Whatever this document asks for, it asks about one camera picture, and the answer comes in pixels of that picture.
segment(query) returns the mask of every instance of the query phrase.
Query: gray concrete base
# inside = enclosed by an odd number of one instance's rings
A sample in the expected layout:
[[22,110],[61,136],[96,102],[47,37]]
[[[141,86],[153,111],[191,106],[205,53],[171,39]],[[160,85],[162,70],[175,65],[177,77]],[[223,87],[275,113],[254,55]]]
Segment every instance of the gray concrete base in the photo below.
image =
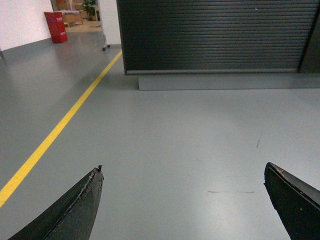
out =
[[222,73],[141,75],[140,90],[223,90],[320,88],[320,74]]

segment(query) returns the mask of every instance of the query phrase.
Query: yellow floor line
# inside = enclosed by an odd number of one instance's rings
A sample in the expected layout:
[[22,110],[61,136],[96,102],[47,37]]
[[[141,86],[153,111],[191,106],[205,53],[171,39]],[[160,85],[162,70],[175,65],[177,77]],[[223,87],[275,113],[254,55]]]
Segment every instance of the yellow floor line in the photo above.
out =
[[13,175],[13,177],[8,181],[8,183],[0,191],[0,208],[5,204],[5,202],[14,193],[17,187],[22,183],[28,173],[37,164],[39,159],[47,151],[54,140],[59,136],[68,122],[79,110],[81,105],[89,97],[101,79],[107,74],[111,67],[122,55],[120,51],[117,56],[110,62],[110,64],[100,73],[100,75],[94,80],[94,82],[88,87],[84,94],[78,99],[78,101],[73,105],[73,107],[67,112],[67,114],[62,118],[62,120],[55,126],[52,132],[43,140],[43,142],[38,146],[38,148],[33,152],[33,154],[27,159],[27,161],[20,167],[20,169]]

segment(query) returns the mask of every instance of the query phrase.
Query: potted plant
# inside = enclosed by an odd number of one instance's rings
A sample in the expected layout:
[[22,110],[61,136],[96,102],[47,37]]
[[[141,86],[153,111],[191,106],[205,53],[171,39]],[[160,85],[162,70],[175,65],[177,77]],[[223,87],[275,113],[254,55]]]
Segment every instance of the potted plant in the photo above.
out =
[[95,8],[92,7],[94,5],[96,5],[96,0],[85,0],[83,1],[83,4],[82,4],[82,6],[84,7],[84,10],[87,12],[89,21],[92,21],[93,16],[96,15]]

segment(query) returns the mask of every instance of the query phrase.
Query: floor scratch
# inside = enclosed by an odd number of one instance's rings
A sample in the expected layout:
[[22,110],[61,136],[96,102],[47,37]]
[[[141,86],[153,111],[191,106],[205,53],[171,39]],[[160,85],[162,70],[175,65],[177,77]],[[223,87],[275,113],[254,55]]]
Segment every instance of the floor scratch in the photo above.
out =
[[234,193],[234,194],[254,194],[255,191],[208,191],[211,194]]
[[262,136],[262,130],[261,130],[261,132],[260,132],[260,137],[259,137],[258,143],[256,144],[256,148],[259,147],[259,143],[260,143],[261,136]]

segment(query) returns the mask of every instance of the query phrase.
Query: red trash can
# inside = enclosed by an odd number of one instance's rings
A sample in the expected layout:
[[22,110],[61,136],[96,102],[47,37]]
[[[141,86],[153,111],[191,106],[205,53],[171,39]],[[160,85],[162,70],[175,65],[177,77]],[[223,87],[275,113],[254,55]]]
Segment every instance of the red trash can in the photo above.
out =
[[61,12],[45,12],[46,22],[49,27],[53,43],[63,43],[68,40],[64,19]]

